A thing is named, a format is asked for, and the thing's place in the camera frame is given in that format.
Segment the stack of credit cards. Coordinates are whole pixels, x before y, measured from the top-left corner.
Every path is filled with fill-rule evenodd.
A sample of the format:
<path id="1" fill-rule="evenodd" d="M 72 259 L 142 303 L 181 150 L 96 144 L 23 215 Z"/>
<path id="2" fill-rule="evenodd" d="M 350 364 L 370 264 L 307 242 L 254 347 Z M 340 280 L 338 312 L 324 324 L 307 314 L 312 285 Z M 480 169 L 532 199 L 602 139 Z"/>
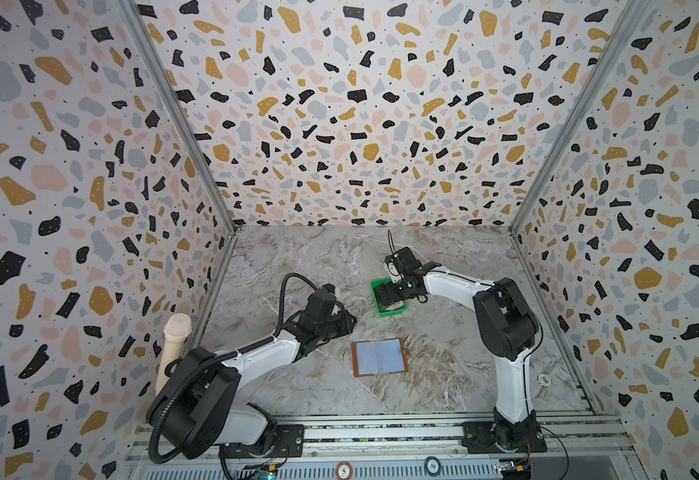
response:
<path id="1" fill-rule="evenodd" d="M 393 314 L 397 314 L 403 310 L 405 310 L 405 302 L 399 301 L 399 302 L 395 302 L 395 303 L 383 308 L 383 310 L 381 310 L 381 312 L 383 312 L 383 314 L 393 315 Z"/>

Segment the green plastic card tray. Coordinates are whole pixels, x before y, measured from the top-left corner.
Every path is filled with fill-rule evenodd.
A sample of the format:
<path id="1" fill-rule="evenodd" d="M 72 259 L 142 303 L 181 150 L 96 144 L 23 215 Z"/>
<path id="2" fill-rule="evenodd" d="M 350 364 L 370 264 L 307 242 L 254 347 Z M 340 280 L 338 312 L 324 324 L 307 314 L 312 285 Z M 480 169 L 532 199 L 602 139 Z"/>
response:
<path id="1" fill-rule="evenodd" d="M 405 300 L 401 300 L 395 284 L 390 279 L 379 279 L 371 282 L 373 301 L 379 317 L 385 318 L 399 315 L 407 310 Z"/>

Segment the brown leather card holder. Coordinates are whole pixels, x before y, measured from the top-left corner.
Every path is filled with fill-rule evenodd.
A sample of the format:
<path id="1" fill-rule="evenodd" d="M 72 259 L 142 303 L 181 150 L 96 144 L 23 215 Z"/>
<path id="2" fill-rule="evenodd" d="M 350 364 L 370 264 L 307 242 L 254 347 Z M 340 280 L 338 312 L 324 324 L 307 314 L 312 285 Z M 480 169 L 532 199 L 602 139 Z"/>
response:
<path id="1" fill-rule="evenodd" d="M 361 341 L 351 345 L 353 375 L 369 377 L 409 371 L 407 348 L 401 338 Z"/>

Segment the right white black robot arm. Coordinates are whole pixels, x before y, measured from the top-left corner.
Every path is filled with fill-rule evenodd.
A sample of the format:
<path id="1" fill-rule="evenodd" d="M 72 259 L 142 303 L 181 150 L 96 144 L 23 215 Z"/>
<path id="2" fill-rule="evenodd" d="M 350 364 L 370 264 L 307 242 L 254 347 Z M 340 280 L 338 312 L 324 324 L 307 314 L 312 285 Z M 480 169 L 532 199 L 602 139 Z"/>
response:
<path id="1" fill-rule="evenodd" d="M 431 296 L 451 300 L 475 314 L 479 338 L 495 360 L 497 402 L 491 421 L 463 424 L 461 445 L 470 454 L 547 452 L 531 400 L 529 360 L 543 330 L 511 278 L 484 280 L 455 273 L 437 262 L 423 263 L 407 247 L 383 260 L 389 281 L 373 288 L 381 311 Z"/>

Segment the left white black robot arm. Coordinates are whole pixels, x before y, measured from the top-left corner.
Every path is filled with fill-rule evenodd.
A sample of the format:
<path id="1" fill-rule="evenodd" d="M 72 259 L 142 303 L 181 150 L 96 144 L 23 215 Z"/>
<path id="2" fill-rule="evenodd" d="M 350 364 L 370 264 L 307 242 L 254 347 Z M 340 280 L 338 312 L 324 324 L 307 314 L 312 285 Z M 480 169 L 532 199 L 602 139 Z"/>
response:
<path id="1" fill-rule="evenodd" d="M 325 289 L 313 291 L 303 310 L 278 320 L 275 332 L 227 352 L 203 347 L 175 362 L 147 412 L 147 455 L 154 464 L 177 456 L 194 459 L 219 444 L 265 456 L 277 440 L 277 420 L 253 403 L 235 399 L 253 380 L 297 362 L 317 348 L 353 333 L 357 318 Z"/>

